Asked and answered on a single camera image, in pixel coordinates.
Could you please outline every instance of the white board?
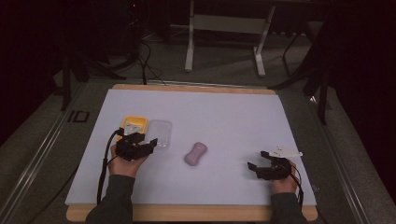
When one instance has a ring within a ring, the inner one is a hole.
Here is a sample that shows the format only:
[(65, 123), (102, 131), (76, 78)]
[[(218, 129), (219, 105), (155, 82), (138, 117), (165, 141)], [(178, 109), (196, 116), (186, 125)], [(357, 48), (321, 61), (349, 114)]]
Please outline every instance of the white board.
[[(138, 171), (134, 204), (268, 205), (271, 183), (258, 179), (247, 162), (269, 167), (262, 150), (297, 150), (277, 95), (109, 90), (66, 204), (96, 204), (107, 141), (126, 116), (172, 122), (169, 148), (155, 148)], [(208, 150), (192, 167), (183, 158), (196, 142)], [(315, 205), (301, 158), (291, 160), (302, 175), (304, 204)]]

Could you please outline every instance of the metal stand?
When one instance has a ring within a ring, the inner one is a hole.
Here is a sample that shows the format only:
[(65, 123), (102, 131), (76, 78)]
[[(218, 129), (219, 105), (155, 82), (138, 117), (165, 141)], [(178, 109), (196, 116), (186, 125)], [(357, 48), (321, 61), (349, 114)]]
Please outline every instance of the metal stand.
[(246, 34), (261, 35), (259, 45), (254, 47), (254, 57), (259, 77), (265, 76), (264, 65), (262, 63), (262, 46), (268, 35), (271, 19), (276, 7), (271, 7), (266, 20), (251, 18), (236, 18), (223, 16), (209, 16), (194, 14), (194, 0), (190, 0), (190, 25), (189, 25), (189, 45), (187, 47), (187, 57), (185, 71), (192, 71), (194, 54), (194, 29), (211, 30), (222, 32), (236, 32)]

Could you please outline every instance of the white table leg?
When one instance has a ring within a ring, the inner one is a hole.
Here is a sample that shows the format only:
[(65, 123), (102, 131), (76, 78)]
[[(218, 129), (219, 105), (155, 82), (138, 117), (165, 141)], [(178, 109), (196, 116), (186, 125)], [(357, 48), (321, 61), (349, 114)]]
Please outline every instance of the white table leg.
[(262, 63), (262, 46), (264, 45), (265, 38), (268, 35), (268, 29), (270, 28), (271, 19), (274, 15), (274, 11), (275, 11), (275, 7), (271, 7), (270, 11), (268, 13), (267, 19), (265, 20), (265, 24), (262, 27), (262, 33), (261, 33), (261, 37), (260, 37), (259, 46), (253, 48), (254, 58), (255, 58), (257, 72), (258, 72), (259, 77), (265, 76), (264, 65)]
[(187, 46), (186, 72), (192, 71), (192, 60), (194, 56), (194, 1), (190, 0), (190, 25), (189, 25), (189, 45)]

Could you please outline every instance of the hand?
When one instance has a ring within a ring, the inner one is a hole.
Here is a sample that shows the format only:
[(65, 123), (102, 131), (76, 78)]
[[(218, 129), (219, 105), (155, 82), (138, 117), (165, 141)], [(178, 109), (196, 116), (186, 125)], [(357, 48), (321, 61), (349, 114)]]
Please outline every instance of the hand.
[[(295, 175), (296, 170), (295, 166), (292, 161), (289, 161), (291, 164), (291, 173)], [(297, 183), (294, 181), (294, 179), (289, 175), (285, 179), (281, 180), (272, 180), (272, 189), (274, 194), (278, 193), (295, 193), (297, 190)]]
[(143, 157), (134, 161), (126, 161), (121, 157), (116, 157), (116, 146), (112, 146), (110, 149), (111, 157), (114, 158), (108, 165), (108, 170), (111, 175), (128, 175), (135, 178), (140, 165), (149, 157)]

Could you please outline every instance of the black device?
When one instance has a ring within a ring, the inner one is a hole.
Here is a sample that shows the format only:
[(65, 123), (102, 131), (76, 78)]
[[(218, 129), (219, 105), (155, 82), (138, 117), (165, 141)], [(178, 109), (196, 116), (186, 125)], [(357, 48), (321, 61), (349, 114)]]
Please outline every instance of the black device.
[(154, 148), (157, 146), (158, 138), (151, 140), (147, 144), (140, 145), (141, 142), (145, 140), (146, 135), (143, 133), (131, 133), (124, 134), (124, 129), (119, 128), (113, 134), (111, 134), (110, 138), (107, 142), (105, 157), (102, 162), (102, 173), (99, 177), (98, 191), (96, 194), (96, 203), (99, 204), (102, 201), (102, 190), (103, 184), (105, 183), (106, 178), (106, 168), (108, 164), (115, 158), (110, 161), (107, 160), (108, 150), (110, 149), (111, 140), (115, 135), (119, 135), (121, 139), (116, 143), (116, 157), (121, 157), (124, 160), (131, 161), (137, 160), (139, 158), (148, 156), (153, 153)]
[(147, 144), (140, 145), (139, 143), (145, 140), (145, 134), (132, 133), (129, 135), (124, 135), (122, 128), (120, 128), (119, 133), (122, 134), (119, 134), (121, 139), (117, 142), (116, 154), (127, 161), (137, 160), (139, 158), (148, 156), (157, 146), (158, 138), (151, 140)]
[(266, 151), (262, 151), (261, 154), (262, 157), (271, 161), (271, 167), (257, 167), (257, 165), (253, 163), (247, 163), (248, 169), (256, 172), (257, 178), (279, 180), (291, 174), (291, 164), (286, 158), (272, 157)]

